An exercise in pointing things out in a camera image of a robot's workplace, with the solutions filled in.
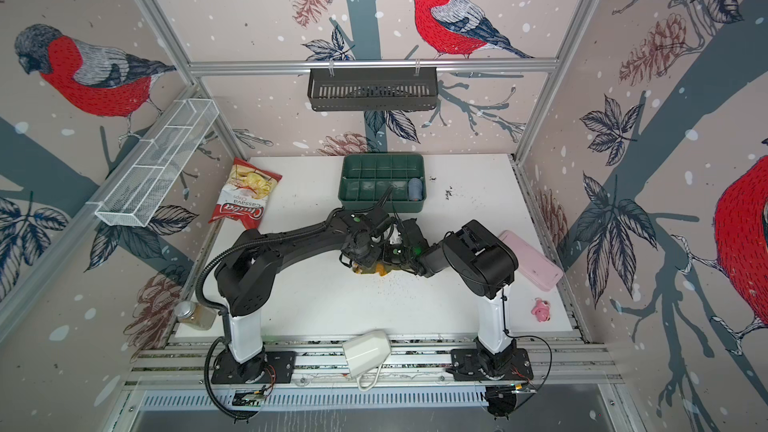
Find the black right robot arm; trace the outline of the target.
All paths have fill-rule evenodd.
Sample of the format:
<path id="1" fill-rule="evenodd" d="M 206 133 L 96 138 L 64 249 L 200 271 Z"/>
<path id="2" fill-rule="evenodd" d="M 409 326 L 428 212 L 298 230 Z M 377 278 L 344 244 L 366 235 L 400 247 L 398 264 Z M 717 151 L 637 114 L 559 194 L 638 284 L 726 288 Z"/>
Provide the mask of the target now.
<path id="1" fill-rule="evenodd" d="M 480 367 L 490 377 L 511 370 L 517 340 L 507 325 L 506 302 L 519 267 L 514 252 L 477 220 L 447 232 L 434 244 L 426 241 L 414 219 L 401 222 L 396 230 L 399 241 L 385 241 L 379 262 L 424 278 L 454 271 L 479 298 L 475 342 Z"/>

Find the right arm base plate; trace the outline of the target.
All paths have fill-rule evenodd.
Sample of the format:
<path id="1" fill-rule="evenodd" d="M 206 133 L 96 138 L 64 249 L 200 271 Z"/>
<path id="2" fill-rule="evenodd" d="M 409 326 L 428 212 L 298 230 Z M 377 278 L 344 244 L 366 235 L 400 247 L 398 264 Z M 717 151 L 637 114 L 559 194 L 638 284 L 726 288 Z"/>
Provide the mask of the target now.
<path id="1" fill-rule="evenodd" d="M 522 348 L 507 348 L 498 354 L 480 349 L 453 349 L 445 369 L 456 381 L 530 382 L 534 379 L 528 352 Z"/>

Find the olive yellow sock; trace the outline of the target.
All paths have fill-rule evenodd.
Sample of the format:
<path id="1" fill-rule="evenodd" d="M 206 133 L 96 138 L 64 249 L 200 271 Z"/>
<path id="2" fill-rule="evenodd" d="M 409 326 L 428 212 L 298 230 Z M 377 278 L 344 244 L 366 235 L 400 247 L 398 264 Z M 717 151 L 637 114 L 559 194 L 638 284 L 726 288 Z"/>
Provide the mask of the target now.
<path id="1" fill-rule="evenodd" d="M 352 271 L 358 275 L 378 275 L 385 277 L 391 273 L 395 267 L 392 264 L 377 261 L 371 266 L 364 266 L 358 262 L 352 262 Z"/>

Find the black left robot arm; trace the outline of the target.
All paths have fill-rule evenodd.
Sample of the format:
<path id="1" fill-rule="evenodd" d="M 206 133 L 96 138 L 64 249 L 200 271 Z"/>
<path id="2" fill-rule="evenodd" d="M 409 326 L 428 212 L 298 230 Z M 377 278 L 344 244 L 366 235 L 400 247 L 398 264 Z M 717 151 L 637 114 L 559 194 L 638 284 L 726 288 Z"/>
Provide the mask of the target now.
<path id="1" fill-rule="evenodd" d="M 216 285 L 224 300 L 225 343 L 234 361 L 247 364 L 263 353 L 260 309 L 282 270 L 334 251 L 347 267 L 373 266 L 382 257 L 394 223 L 394 217 L 379 206 L 363 212 L 338 208 L 324 221 L 300 229 L 243 232 L 213 260 Z"/>

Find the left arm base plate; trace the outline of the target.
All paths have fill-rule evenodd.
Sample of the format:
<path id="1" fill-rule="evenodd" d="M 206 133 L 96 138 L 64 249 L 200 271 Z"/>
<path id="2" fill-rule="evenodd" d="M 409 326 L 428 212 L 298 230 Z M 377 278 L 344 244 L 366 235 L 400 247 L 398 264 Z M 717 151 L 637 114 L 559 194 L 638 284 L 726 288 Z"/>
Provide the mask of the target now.
<path id="1" fill-rule="evenodd" d="M 225 349 L 213 361 L 211 380 L 216 385 L 288 384 L 297 354 L 293 351 L 262 351 L 246 363 L 238 363 Z"/>

